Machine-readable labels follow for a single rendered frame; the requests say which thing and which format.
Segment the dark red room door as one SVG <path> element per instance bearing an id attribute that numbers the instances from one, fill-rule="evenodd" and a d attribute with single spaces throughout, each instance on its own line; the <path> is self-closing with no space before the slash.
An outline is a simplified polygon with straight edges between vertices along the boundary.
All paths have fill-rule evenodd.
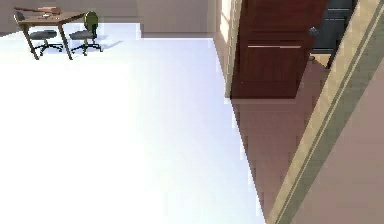
<path id="1" fill-rule="evenodd" d="M 243 0 L 229 97 L 294 98 L 328 1 Z"/>

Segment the green swivel office chair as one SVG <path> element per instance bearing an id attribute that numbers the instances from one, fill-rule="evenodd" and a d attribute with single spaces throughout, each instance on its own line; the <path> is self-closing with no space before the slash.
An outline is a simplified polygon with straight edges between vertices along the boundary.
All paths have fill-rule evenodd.
<path id="1" fill-rule="evenodd" d="M 84 27 L 82 31 L 76 31 L 70 34 L 72 40 L 82 40 L 83 44 L 71 49 L 71 52 L 74 53 L 76 50 L 81 49 L 84 56 L 87 55 L 88 48 L 98 49 L 102 52 L 102 47 L 100 44 L 95 42 L 95 39 L 98 37 L 97 28 L 99 20 L 98 15 L 94 11 L 88 11 L 84 15 Z"/>

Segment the black chest of drawers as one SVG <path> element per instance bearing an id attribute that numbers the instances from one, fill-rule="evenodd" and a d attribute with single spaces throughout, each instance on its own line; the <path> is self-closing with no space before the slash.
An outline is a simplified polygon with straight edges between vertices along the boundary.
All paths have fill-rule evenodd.
<path id="1" fill-rule="evenodd" d="M 319 34 L 314 36 L 312 48 L 313 54 L 330 55 L 326 65 L 327 69 L 332 66 L 357 2 L 358 0 L 328 0 L 322 22 L 317 28 Z"/>

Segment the grey swivel office chair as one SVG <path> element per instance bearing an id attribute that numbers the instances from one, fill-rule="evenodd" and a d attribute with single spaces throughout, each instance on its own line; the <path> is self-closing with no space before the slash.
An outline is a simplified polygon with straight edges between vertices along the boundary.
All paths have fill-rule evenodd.
<path id="1" fill-rule="evenodd" d="M 57 32 L 55 30 L 40 30 L 36 32 L 29 32 L 29 27 L 27 25 L 22 25 L 21 21 L 25 20 L 25 16 L 22 12 L 16 11 L 14 14 L 14 20 L 17 23 L 17 25 L 21 28 L 24 36 L 27 39 L 27 42 L 30 47 L 30 52 L 32 54 L 36 53 L 36 50 L 39 49 L 40 55 L 44 54 L 44 51 L 48 48 L 55 48 L 59 52 L 63 51 L 63 45 L 62 44 L 50 44 L 48 42 L 49 39 L 52 39 L 57 36 Z M 43 41 L 42 45 L 34 46 L 32 44 L 33 40 L 37 41 Z"/>

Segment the brown wooden table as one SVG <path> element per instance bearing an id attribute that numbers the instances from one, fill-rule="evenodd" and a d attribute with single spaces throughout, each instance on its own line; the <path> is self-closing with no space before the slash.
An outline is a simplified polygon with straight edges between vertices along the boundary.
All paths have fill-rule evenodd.
<path id="1" fill-rule="evenodd" d="M 61 36 L 63 46 L 68 55 L 68 58 L 72 60 L 71 51 L 69 49 L 68 41 L 63 30 L 63 25 L 78 20 L 83 16 L 84 13 L 80 12 L 62 12 L 59 15 L 51 15 L 48 18 L 42 18 L 39 15 L 34 15 L 24 17 L 22 20 L 19 20 L 17 16 L 14 16 L 14 19 L 17 25 L 21 28 L 30 47 L 30 51 L 36 60 L 39 60 L 40 57 L 37 55 L 36 50 L 32 45 L 30 35 L 28 33 L 29 28 L 33 26 L 56 26 L 58 28 L 58 33 Z"/>

